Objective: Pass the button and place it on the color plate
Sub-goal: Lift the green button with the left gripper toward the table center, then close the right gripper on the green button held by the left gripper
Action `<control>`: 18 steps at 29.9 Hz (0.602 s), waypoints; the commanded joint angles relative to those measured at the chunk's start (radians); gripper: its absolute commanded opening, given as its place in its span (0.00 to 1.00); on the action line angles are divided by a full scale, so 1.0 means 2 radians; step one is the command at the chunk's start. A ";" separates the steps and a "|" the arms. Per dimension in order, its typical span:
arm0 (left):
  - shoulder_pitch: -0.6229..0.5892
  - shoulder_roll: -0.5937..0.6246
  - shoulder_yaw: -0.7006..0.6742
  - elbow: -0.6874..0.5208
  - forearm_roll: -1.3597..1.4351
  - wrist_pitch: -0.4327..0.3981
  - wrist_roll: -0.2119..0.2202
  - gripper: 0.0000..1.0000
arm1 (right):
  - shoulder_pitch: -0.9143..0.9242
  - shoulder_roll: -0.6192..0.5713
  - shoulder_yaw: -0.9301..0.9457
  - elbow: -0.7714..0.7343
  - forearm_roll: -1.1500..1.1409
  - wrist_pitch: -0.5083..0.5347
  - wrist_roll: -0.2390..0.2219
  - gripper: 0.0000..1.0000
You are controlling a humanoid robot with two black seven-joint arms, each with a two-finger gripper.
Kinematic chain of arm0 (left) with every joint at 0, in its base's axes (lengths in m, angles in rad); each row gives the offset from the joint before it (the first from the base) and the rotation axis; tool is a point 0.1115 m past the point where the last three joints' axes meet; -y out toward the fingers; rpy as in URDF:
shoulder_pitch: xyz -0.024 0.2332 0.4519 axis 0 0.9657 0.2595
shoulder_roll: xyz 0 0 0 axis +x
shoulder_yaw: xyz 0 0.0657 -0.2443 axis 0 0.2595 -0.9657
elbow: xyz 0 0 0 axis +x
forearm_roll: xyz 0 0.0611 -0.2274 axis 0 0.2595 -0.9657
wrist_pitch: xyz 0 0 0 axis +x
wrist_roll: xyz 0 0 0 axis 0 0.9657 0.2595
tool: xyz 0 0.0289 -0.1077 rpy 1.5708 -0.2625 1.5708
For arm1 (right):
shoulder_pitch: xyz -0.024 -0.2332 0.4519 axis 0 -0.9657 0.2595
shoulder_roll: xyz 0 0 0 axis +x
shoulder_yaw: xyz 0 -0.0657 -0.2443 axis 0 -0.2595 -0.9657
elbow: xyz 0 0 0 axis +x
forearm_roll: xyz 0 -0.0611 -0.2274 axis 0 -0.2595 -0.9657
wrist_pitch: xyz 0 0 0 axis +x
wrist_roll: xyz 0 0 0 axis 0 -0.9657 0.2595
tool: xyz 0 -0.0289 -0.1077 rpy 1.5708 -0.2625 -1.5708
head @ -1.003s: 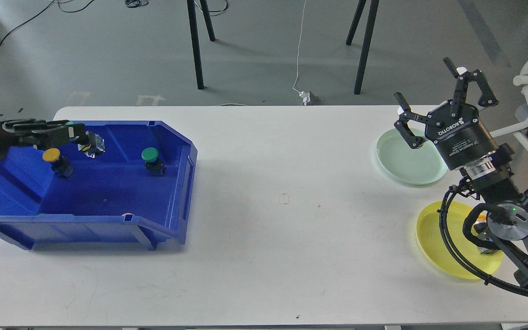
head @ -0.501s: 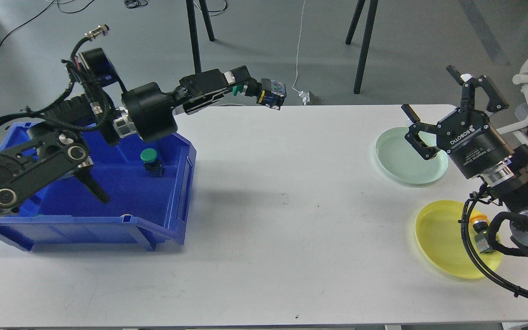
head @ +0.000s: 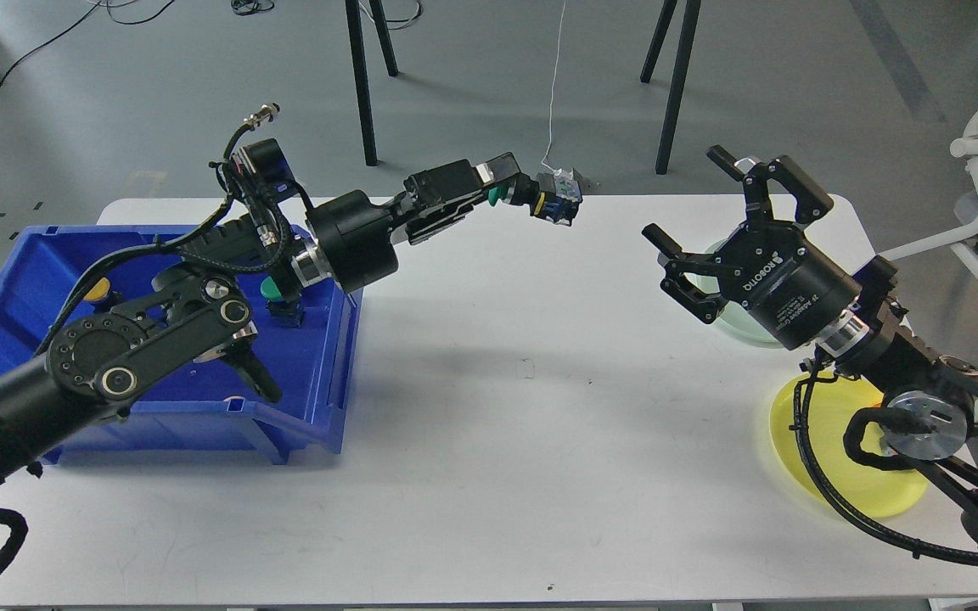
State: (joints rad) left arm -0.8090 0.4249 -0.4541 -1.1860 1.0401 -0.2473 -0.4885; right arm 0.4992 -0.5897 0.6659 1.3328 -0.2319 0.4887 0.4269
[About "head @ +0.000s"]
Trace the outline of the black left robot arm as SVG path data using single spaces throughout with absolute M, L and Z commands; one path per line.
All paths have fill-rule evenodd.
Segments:
M 267 274 L 279 298 L 334 281 L 345 293 L 395 273 L 395 247 L 418 244 L 484 201 L 543 196 L 509 152 L 454 161 L 405 179 L 381 205 L 351 191 L 316 206 L 274 139 L 241 144 L 278 115 L 245 117 L 212 163 L 224 198 L 183 236 L 114 251 L 87 267 L 27 363 L 0 376 L 0 484 L 79 430 L 124 418 L 144 392 L 198 357 L 228 364 L 265 400 L 282 397 L 253 352 L 253 312 L 238 278 Z M 0 575 L 27 537 L 20 512 L 0 509 Z

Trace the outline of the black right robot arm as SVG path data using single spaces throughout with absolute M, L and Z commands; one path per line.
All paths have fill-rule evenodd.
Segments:
M 690 254 L 660 226 L 645 226 L 660 251 L 662 290 L 702 323 L 737 303 L 784 348 L 814 345 L 802 367 L 807 378 L 793 390 L 790 429 L 823 499 L 850 525 L 914 557 L 978 566 L 978 368 L 931 350 L 904 325 L 888 260 L 875 255 L 846 273 L 807 239 L 807 226 L 834 201 L 789 156 L 738 159 L 718 144 L 706 153 L 744 187 L 745 219 L 711 254 Z M 865 467 L 925 476 L 961 507 L 974 552 L 889 529 L 837 491 L 812 451 L 808 422 L 812 388 L 826 367 L 836 378 L 864 378 L 882 394 L 880 406 L 850 418 L 845 454 Z

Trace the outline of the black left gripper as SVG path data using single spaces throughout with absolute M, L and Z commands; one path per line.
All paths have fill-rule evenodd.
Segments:
M 418 171 L 404 179 L 405 193 L 382 205 L 372 204 L 363 191 L 354 190 L 314 206 L 301 191 L 312 240 L 299 244 L 289 266 L 304 289 L 333 278 L 339 289 L 354 293 L 396 273 L 399 261 L 391 233 L 402 224 L 397 217 L 407 196 L 419 213 L 408 221 L 408 243 L 415 246 L 462 221 L 489 190 L 520 173 L 519 162 L 505 152 L 480 164 L 462 159 Z

